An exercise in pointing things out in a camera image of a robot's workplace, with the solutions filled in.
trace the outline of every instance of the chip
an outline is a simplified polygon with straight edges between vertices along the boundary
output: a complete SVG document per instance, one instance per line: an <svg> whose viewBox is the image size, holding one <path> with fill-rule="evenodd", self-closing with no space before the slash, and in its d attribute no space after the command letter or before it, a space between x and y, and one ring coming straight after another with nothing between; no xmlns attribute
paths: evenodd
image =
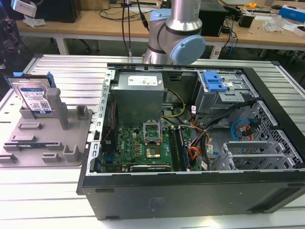
<svg viewBox="0 0 305 229"><path fill-rule="evenodd" d="M159 145L148 145L146 147L146 158L160 158L160 146Z"/></svg>

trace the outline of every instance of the plastic bag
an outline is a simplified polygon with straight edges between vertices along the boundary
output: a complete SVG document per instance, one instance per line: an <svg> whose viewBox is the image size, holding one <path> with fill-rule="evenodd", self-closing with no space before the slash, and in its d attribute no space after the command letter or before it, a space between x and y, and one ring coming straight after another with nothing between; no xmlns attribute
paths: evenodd
<svg viewBox="0 0 305 229"><path fill-rule="evenodd" d="M276 15L270 21L266 21L263 28L267 32L283 31L282 27L286 24L287 20L283 19L281 15Z"/></svg>

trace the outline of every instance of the blue box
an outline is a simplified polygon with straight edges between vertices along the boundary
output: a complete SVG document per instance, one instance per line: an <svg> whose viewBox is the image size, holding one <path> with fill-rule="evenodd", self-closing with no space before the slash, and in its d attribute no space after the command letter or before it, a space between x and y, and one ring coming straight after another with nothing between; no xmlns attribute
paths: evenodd
<svg viewBox="0 0 305 229"><path fill-rule="evenodd" d="M305 22L305 9L293 9L287 5L284 5L278 14L281 15L283 18Z"/></svg>
<svg viewBox="0 0 305 229"><path fill-rule="evenodd" d="M215 71L203 72L203 79L209 92L226 92L222 78Z"/></svg>

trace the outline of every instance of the light blue joint cap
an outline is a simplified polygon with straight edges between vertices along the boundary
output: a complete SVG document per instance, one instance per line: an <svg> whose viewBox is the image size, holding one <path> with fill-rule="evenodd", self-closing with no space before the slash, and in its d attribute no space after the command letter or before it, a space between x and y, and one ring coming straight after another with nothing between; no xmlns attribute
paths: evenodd
<svg viewBox="0 0 305 229"><path fill-rule="evenodd" d="M166 20L172 14L171 9L157 9L151 12L151 17L149 18L150 21L157 21L157 20Z"/></svg>
<svg viewBox="0 0 305 229"><path fill-rule="evenodd" d="M205 40L201 35L193 35L180 41L172 50L170 58L177 64L192 64L205 50Z"/></svg>

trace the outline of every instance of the wooden workbench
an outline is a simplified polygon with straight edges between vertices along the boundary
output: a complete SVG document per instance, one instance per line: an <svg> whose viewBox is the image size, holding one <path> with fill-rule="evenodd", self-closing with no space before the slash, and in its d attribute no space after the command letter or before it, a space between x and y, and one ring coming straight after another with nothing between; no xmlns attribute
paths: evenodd
<svg viewBox="0 0 305 229"><path fill-rule="evenodd" d="M257 6L266 7L264 0L253 0ZM291 2L291 1L275 1L274 5L289 4L305 8L305 3ZM109 14L121 12L120 8L113 8L107 10ZM61 54L68 54L68 49L65 43L66 38L74 39L93 39L93 40L122 40L122 27L119 21L112 21L101 18L98 11L83 10L75 23L61 23L47 21L46 26L32 28L25 23L18 21L17 25L20 34L23 36L35 37L53 37L58 43ZM122 17L121 13L115 15L108 15L113 18ZM266 32L263 30L263 21L253 20L251 27L240 28L238 24L234 23L233 31L238 36L237 47L261 48L261 49L279 49L279 50L300 50L305 51L305 39L293 32ZM128 24L125 25L125 35L128 35ZM132 41L147 42L148 31L143 27L140 20L131 22L131 36ZM207 45L214 46L211 58L217 59L220 48L228 40L227 34L221 34L220 37L205 37Z"/></svg>

